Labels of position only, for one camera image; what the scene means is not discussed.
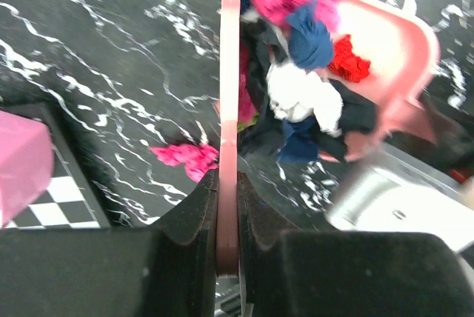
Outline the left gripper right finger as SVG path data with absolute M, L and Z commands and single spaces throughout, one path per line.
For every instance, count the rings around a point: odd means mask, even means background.
M 471 316 L 473 290 L 426 233 L 304 230 L 239 173 L 243 316 Z

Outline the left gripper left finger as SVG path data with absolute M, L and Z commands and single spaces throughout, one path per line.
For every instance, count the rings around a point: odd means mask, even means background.
M 218 173 L 142 228 L 2 230 L 3 316 L 212 316 Z

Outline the pink hand brush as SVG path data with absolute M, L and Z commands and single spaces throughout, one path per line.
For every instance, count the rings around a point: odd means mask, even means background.
M 240 0 L 221 0 L 219 115 L 221 141 L 216 225 L 216 272 L 238 272 L 237 123 Z

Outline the pink plastic dustpan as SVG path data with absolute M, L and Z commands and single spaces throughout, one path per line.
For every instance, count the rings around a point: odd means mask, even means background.
M 379 0 L 344 0 L 337 39 L 352 37 L 358 55 L 371 62 L 370 74 L 359 84 L 336 77 L 349 90 L 376 107 L 375 129 L 348 133 L 346 161 L 362 158 L 389 133 L 406 132 L 434 141 L 419 93 L 431 82 L 439 60 L 438 39 L 421 19 Z

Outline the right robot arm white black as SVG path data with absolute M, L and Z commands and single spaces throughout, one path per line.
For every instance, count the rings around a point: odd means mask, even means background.
M 433 146 L 371 150 L 331 195 L 326 220 L 344 231 L 417 232 L 459 253 L 473 246 L 473 115 L 422 93 Z

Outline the magenta paper scrap lower left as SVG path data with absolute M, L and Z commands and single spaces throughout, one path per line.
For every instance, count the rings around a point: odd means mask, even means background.
M 187 177 L 194 182 L 200 182 L 208 171 L 218 168 L 218 151 L 208 144 L 170 144 L 149 150 L 164 165 L 183 165 Z

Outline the black white chessboard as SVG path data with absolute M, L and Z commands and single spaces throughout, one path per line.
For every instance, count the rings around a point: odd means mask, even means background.
M 47 190 L 28 205 L 5 229 L 104 229 L 111 227 L 98 196 L 70 148 L 65 125 L 45 103 L 5 107 L 6 112 L 41 121 L 50 129 L 53 142 L 53 174 Z

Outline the blue paper scrap centre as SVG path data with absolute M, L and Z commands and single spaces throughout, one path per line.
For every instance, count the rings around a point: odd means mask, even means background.
M 318 161 L 318 144 L 313 128 L 318 123 L 314 116 L 303 121 L 282 121 L 284 143 L 278 152 L 278 160 L 284 163 L 310 163 Z

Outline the green paper scrap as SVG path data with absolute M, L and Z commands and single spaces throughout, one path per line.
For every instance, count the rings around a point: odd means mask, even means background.
M 259 114 L 256 113 L 251 120 L 249 121 L 239 121 L 237 124 L 237 132 L 240 133 L 241 131 L 245 130 L 248 127 L 252 127 L 258 122 Z

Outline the magenta paper scrap upper left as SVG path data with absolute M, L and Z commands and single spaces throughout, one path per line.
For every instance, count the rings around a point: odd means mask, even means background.
M 253 86 L 258 77 L 258 63 L 252 53 L 243 45 L 239 49 L 239 89 L 238 89 L 238 121 L 249 121 L 258 113 L 253 101 Z

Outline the black paper scrap near bucket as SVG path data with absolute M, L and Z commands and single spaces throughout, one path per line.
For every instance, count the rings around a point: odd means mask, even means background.
M 341 116 L 338 120 L 338 128 L 341 134 L 330 139 L 324 150 L 333 158 L 345 162 L 348 151 L 345 136 L 350 132 L 367 135 L 374 131 L 377 106 L 337 80 L 330 79 L 330 83 L 339 92 L 343 100 Z

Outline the white paper scrap centre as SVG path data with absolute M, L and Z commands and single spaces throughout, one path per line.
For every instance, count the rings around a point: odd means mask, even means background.
M 297 123 L 314 116 L 322 132 L 333 137 L 341 134 L 338 121 L 344 102 L 331 83 L 291 61 L 271 64 L 266 80 L 270 108 L 277 119 Z

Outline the pink metronome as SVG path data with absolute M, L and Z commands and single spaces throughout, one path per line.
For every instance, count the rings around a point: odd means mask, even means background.
M 47 125 L 2 111 L 1 226 L 47 189 L 53 166 L 53 143 Z

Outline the red paper scrap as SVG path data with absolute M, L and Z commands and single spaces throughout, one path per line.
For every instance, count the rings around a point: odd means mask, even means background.
M 327 68 L 332 74 L 345 81 L 360 83 L 369 76 L 370 65 L 371 61 L 353 52 L 351 35 L 345 35 L 334 44 L 334 57 Z

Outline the blue paper scrap right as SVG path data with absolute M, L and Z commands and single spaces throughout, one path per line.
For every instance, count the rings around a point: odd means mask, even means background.
M 306 71 L 326 67 L 334 56 L 326 25 L 315 19 L 316 5 L 315 1 L 308 2 L 286 17 L 290 26 L 290 58 L 297 67 Z

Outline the dark navy scrap centre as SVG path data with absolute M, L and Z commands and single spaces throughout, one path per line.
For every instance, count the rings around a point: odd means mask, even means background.
M 287 60 L 287 51 L 265 21 L 241 23 L 241 40 L 249 52 L 246 88 L 258 113 L 258 121 L 238 134 L 238 154 L 273 156 L 284 143 L 281 121 L 270 109 L 267 74 L 271 64 Z

